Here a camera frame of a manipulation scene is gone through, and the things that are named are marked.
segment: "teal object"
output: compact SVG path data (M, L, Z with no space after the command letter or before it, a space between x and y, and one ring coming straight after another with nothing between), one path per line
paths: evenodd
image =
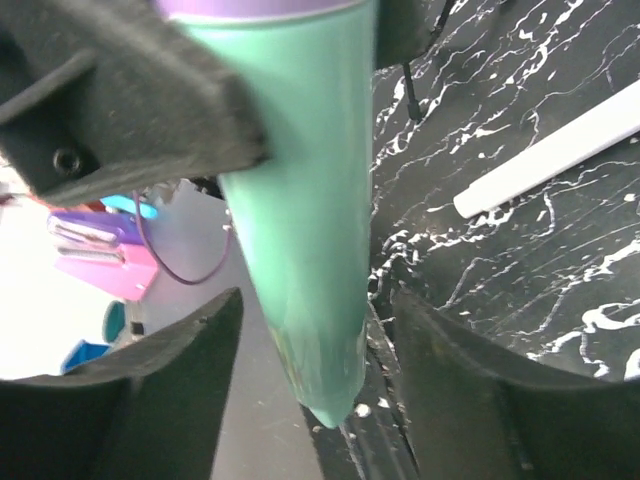
M118 339L120 332L124 330L126 324L126 315L124 303L114 301L107 307L102 324L102 338L105 342L111 344Z
M127 212L132 215L136 214L136 203L132 198L124 195L111 195L109 197L104 197L100 202L105 207L117 208L118 210L122 210L123 212ZM156 218L158 216L158 210L147 203L140 203L140 215L142 218Z
M293 392L328 427L365 375L376 13L173 17L243 74L267 126L273 158L220 184Z

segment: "purple cap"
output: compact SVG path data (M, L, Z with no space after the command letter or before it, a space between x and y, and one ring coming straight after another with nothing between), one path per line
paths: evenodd
M156 0L167 17L189 15L222 21L283 19L324 13L364 0Z

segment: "white plastic stick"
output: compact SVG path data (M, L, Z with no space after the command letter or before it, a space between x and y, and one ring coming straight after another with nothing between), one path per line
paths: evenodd
M479 178L453 203L488 212L640 130L640 80Z

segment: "black plastic bracket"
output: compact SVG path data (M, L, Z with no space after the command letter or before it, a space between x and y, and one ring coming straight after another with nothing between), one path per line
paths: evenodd
M196 186L198 192L224 200L224 195L215 177L190 178L189 181Z
M0 478L209 479L242 315L227 290L64 376L0 381Z
M422 478L640 478L640 381L551 368L394 298L409 437Z
M0 0L0 150L59 206L267 157L238 75L146 0Z

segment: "purple binder clip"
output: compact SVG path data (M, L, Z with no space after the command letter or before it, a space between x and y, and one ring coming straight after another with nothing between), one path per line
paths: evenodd
M57 238L96 248L144 245L135 219L128 214L53 212L47 230Z

